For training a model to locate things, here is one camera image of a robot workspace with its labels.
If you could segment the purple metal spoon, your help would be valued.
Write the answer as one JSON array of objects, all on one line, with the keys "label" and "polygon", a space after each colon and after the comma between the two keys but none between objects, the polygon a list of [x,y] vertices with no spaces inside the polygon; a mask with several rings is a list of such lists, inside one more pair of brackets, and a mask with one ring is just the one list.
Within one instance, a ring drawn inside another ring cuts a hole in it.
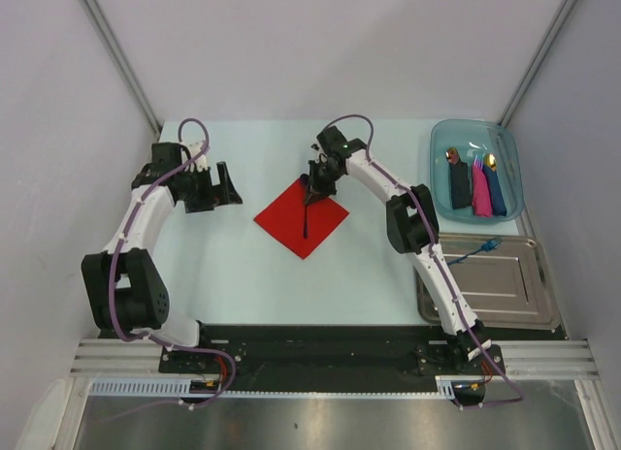
[{"label": "purple metal spoon", "polygon": [[303,219],[303,238],[306,240],[309,237],[309,224],[308,224],[308,208],[310,204],[305,204],[305,189],[307,182],[310,181],[310,176],[307,174],[300,175],[300,183],[304,188],[303,206],[304,206],[304,219]]}]

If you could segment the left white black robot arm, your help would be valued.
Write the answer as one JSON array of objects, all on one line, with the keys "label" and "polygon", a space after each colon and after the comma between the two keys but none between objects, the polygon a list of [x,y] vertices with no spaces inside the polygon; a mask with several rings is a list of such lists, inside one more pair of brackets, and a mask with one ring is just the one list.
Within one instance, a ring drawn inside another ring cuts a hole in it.
[{"label": "left white black robot arm", "polygon": [[172,307],[169,292],[151,253],[177,203],[188,213],[239,205],[225,162],[215,165],[202,144],[157,143],[151,159],[131,183],[130,206],[105,248],[82,259],[82,277],[96,326],[125,341],[156,337],[182,346],[181,361],[191,370],[207,370],[213,347],[200,339],[197,320]]}]

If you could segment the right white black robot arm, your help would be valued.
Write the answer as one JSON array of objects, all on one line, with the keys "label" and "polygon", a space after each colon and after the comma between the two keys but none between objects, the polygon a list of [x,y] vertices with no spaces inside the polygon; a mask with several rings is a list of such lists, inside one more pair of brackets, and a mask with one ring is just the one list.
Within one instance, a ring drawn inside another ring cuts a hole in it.
[{"label": "right white black robot arm", "polygon": [[430,190],[399,180],[374,159],[369,143],[347,139],[334,125],[321,130],[312,148],[317,157],[309,162],[310,170],[303,180],[304,206],[334,196],[341,177],[362,183],[384,204],[389,242],[409,259],[438,309],[449,345],[449,365],[459,373],[472,372],[482,360],[497,366],[498,356],[490,351],[492,339],[443,255]]}]

